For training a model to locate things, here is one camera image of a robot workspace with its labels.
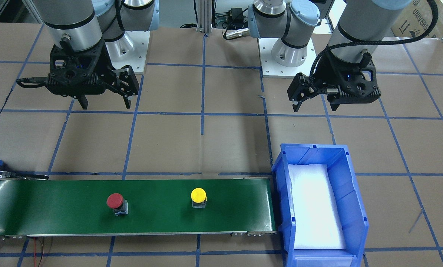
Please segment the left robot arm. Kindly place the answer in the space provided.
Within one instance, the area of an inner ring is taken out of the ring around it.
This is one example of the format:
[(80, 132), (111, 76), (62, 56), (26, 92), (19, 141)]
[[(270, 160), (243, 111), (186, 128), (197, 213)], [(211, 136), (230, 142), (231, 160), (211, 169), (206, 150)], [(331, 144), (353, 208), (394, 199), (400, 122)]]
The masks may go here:
[[(432, 21), (423, 34), (411, 39), (384, 41), (409, 0), (347, 0), (325, 49), (318, 53), (308, 75), (298, 73), (287, 89), (292, 108), (318, 95), (326, 95), (333, 111), (342, 104), (367, 104), (381, 96), (372, 54), (378, 46), (399, 45), (419, 41), (434, 29), (439, 19), (435, 0), (428, 0)], [(272, 51), (275, 61), (295, 67), (314, 28), (321, 20), (321, 11), (314, 1), (255, 0), (247, 8), (250, 35), (254, 38), (275, 38)]]

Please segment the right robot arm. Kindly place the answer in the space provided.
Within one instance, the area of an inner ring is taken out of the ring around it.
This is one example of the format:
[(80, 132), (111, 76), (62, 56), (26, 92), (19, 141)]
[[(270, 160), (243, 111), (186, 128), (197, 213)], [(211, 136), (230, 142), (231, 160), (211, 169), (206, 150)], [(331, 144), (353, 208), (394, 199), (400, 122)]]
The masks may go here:
[(83, 109), (88, 107), (87, 95), (109, 90), (122, 96), (130, 108), (139, 82), (129, 64), (136, 48), (128, 32), (157, 30), (159, 1), (36, 0), (34, 4), (54, 41), (50, 71), (16, 83), (77, 99)]

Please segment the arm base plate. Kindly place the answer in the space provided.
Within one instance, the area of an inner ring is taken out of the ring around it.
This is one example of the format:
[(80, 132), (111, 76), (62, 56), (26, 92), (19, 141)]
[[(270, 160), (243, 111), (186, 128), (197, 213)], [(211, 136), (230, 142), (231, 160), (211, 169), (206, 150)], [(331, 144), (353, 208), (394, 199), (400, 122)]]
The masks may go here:
[(146, 31), (125, 32), (120, 39), (106, 42), (113, 67), (120, 69), (130, 65), (135, 74), (143, 74), (150, 35), (151, 32)]
[(312, 39), (301, 49), (287, 47), (279, 38), (260, 38), (258, 44), (264, 78), (294, 78), (311, 71), (316, 57)]

